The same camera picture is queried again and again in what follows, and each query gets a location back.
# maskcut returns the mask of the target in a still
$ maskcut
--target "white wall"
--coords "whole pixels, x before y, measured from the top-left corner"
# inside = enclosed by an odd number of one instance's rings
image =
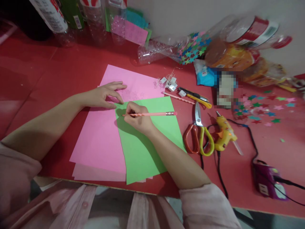
[[[127,4],[144,12],[152,37],[208,30],[230,14],[252,13],[279,22],[293,41],[282,49],[263,50],[262,56],[282,64],[289,76],[305,73],[305,0],[128,0]]]

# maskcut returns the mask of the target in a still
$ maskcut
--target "pink shirt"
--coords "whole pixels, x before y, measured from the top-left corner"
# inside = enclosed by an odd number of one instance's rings
[[[30,181],[40,170],[38,161],[0,143],[0,227],[83,228],[96,187],[59,182],[27,203]],[[164,197],[135,193],[127,228],[241,229],[230,203],[216,185],[180,190],[180,197],[184,225]]]

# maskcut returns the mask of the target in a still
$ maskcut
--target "red scissors handle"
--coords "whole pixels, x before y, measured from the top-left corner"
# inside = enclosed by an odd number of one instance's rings
[[[192,139],[193,139],[194,146],[195,146],[194,151],[191,150],[191,148],[189,147],[188,142],[187,142],[187,137],[188,137],[188,135],[189,135],[189,133],[191,131],[192,131]],[[185,145],[186,151],[188,153],[193,153],[193,154],[199,153],[200,147],[199,147],[199,140],[198,140],[198,134],[197,134],[196,125],[190,124],[187,127],[186,131],[183,134],[183,141],[184,141],[184,145]]]

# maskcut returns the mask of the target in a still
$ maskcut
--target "pencil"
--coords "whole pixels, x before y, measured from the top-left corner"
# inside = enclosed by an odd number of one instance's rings
[[[185,99],[179,98],[179,97],[174,96],[174,95],[171,95],[171,94],[169,94],[169,93],[162,92],[162,94],[165,94],[165,95],[168,95],[168,96],[173,97],[173,98],[175,98],[175,99],[181,100],[181,101],[183,101],[183,102],[187,102],[187,103],[190,103],[190,104],[192,104],[192,105],[195,105],[195,103],[193,103],[193,102],[190,102],[190,101],[188,101],[188,100],[185,100]]]
[[[169,116],[177,115],[177,112],[161,112],[161,113],[142,113],[142,114],[129,114],[130,116]]]

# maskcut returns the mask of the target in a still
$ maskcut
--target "person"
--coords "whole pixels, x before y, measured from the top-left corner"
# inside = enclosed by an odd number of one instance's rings
[[[57,181],[28,203],[30,181],[79,111],[115,109],[105,99],[112,96],[123,104],[115,90],[126,87],[112,82],[73,95],[1,141],[0,228],[87,228],[96,186]],[[129,115],[147,112],[146,107],[129,102],[124,120],[149,138],[179,188],[184,225],[164,197],[135,193],[125,224],[104,221],[99,228],[241,228],[229,201],[200,166],[166,138],[149,116]]]

